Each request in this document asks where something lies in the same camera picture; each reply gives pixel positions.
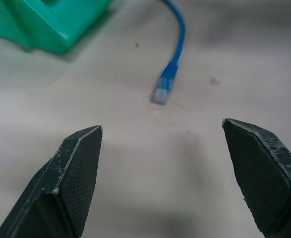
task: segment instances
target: white table surface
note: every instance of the white table surface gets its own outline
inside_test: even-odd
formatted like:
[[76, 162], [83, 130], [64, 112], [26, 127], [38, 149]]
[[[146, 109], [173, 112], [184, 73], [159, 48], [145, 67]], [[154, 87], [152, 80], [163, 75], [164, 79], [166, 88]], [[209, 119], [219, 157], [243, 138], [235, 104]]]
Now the white table surface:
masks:
[[176, 2], [188, 37], [166, 106], [149, 97], [178, 29], [157, 0], [117, 1], [64, 57], [0, 39], [0, 225], [62, 140], [101, 124], [84, 238], [263, 237], [221, 122], [291, 150], [291, 1]]

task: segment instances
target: green plastic object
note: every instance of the green plastic object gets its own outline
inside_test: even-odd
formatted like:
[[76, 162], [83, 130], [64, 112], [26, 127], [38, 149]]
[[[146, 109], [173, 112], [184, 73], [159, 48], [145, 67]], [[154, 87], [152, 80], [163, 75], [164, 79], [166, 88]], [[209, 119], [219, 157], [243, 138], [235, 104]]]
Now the green plastic object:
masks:
[[0, 0], [0, 37], [66, 53], [112, 0]]

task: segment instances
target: blue ethernet cable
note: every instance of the blue ethernet cable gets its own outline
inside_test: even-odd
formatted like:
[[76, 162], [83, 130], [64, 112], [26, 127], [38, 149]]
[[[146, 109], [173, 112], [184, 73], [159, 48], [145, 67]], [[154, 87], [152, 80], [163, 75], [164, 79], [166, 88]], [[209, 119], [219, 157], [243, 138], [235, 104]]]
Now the blue ethernet cable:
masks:
[[174, 80], [177, 74], [178, 63], [185, 41], [186, 25], [180, 11], [170, 0], [161, 1], [170, 7], [172, 12], [177, 17], [180, 26], [179, 41], [175, 54], [159, 78], [151, 99], [153, 103], [165, 105], [173, 89]]

